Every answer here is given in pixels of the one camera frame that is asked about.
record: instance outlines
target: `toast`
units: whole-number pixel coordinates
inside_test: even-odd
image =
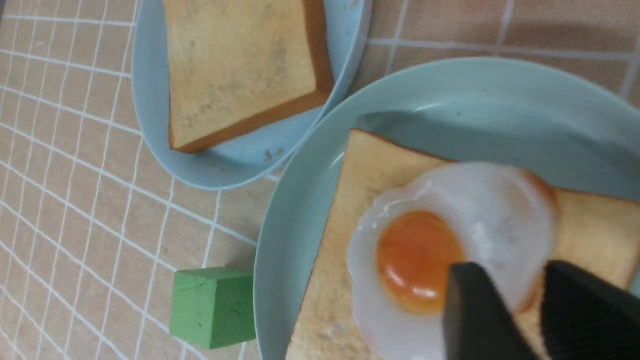
[[[447,160],[405,149],[352,130],[333,204],[307,292],[287,350],[288,359],[370,359],[351,315],[351,278],[346,254],[351,233],[373,200],[404,186]],[[576,264],[620,288],[628,288],[640,255],[640,204],[553,189],[557,199],[554,259]],[[532,348],[546,357],[540,331],[542,281],[530,306],[515,320]]]
[[[171,149],[194,153],[323,105],[322,1],[164,0]]]

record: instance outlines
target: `green block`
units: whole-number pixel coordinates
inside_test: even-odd
[[[204,348],[254,340],[253,274],[231,268],[176,272],[169,330]]]

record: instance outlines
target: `tiled countertop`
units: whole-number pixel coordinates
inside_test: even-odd
[[[8,0],[0,358],[259,358],[255,342],[210,351],[168,334],[174,271],[252,268],[279,174],[205,192],[155,161],[131,95],[140,1]],[[639,33],[637,0],[375,0],[352,91],[427,61],[504,56],[640,106]]]

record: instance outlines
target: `egg white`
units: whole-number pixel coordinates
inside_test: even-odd
[[[401,310],[383,290],[376,269],[381,232],[417,210],[447,222],[467,261],[487,271],[511,311],[522,305],[555,247],[553,204],[518,168],[446,165],[383,193],[352,235],[347,266],[354,320],[371,350],[385,359],[445,358],[442,314]]]

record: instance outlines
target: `light blue plate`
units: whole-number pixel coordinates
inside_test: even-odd
[[[379,111],[417,114],[365,116]],[[556,186],[640,201],[640,113],[587,81],[497,58],[440,61],[382,79],[327,115],[271,200],[254,283],[266,360],[284,358],[354,127],[445,158],[514,164]]]
[[[169,62],[162,0],[144,0],[133,48],[133,96],[142,135],[156,159],[181,181],[221,190],[274,170],[347,94],[369,30],[371,0],[325,0],[329,56],[336,79],[322,108],[263,127],[200,154],[169,149]]]

